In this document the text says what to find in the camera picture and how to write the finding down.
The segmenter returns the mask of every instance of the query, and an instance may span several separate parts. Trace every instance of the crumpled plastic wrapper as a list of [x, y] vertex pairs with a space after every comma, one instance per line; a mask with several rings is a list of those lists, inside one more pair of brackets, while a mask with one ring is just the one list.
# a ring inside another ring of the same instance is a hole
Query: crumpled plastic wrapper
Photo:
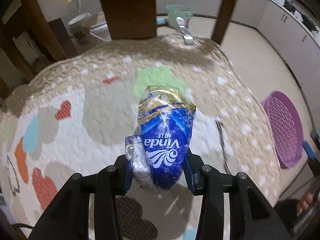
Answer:
[[131, 162], [133, 177], [141, 188], [159, 194], [153, 183], [145, 149], [140, 135], [125, 138], [125, 156]]

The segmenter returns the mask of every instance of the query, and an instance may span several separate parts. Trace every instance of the orange heart pattern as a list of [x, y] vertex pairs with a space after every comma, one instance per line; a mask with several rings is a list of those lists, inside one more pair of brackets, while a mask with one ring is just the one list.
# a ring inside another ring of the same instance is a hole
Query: orange heart pattern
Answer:
[[20, 139], [20, 141], [16, 147], [16, 150], [14, 152], [14, 156], [16, 157], [16, 160], [17, 160], [17, 166], [18, 166], [18, 170], [19, 170], [20, 176], [22, 178], [22, 181], [25, 184], [27, 184], [29, 182], [28, 168], [26, 165], [27, 154], [23, 150], [22, 140], [23, 140], [23, 137]]
[[71, 103], [66, 100], [63, 101], [60, 105], [60, 109], [58, 110], [58, 112], [55, 114], [55, 118], [57, 120], [62, 120], [68, 117], [71, 117]]
[[32, 185], [41, 208], [44, 211], [58, 193], [56, 185], [49, 177], [43, 177], [39, 168], [33, 169]]

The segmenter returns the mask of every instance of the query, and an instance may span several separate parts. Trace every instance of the blue pattern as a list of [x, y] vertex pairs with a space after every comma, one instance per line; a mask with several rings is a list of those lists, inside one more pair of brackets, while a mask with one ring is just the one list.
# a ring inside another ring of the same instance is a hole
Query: blue pattern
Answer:
[[32, 154], [36, 151], [38, 136], [39, 121], [38, 118], [34, 116], [22, 139], [22, 147], [24, 152]]
[[195, 240], [196, 234], [197, 234], [197, 229], [192, 227], [183, 233], [182, 240]]

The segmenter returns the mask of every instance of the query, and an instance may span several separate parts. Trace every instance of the metal screw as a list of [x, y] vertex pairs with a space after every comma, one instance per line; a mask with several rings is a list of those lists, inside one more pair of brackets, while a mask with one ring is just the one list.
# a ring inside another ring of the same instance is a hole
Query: metal screw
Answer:
[[109, 166], [107, 167], [107, 171], [109, 171], [109, 172], [113, 172], [113, 171], [115, 171], [116, 169], [117, 169], [117, 167], [114, 166], [114, 165], [109, 165]]
[[203, 165], [202, 166], [202, 169], [204, 170], [204, 171], [211, 171], [211, 166], [210, 165]]
[[239, 176], [239, 178], [241, 178], [241, 179], [246, 179], [246, 178], [248, 177], [248, 175], [247, 175], [246, 173], [244, 173], [244, 172], [239, 172], [239, 173], [238, 173], [238, 176]]
[[72, 179], [79, 179], [81, 177], [80, 173], [75, 173], [71, 176]]

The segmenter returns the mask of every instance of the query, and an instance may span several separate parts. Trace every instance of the tiled floor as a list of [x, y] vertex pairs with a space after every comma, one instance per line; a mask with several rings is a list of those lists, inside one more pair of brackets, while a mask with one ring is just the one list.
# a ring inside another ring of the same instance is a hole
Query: tiled floor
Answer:
[[[194, 36], [209, 38], [214, 24], [214, 19], [194, 17], [190, 20], [188, 29]], [[166, 27], [157, 29], [158, 35], [174, 32]], [[302, 122], [304, 139], [316, 150], [309, 135], [312, 129], [311, 119], [302, 94], [290, 71], [268, 42], [256, 30], [230, 23], [222, 48], [233, 62], [235, 72], [258, 100], [262, 101], [274, 90], [285, 93], [291, 99]], [[281, 170], [282, 190], [290, 185], [306, 161], [307, 155], [303, 151], [302, 159], [294, 168]], [[299, 176], [298, 182], [301, 183], [295, 182], [291, 187], [292, 192], [309, 179], [310, 171], [307, 167]]]

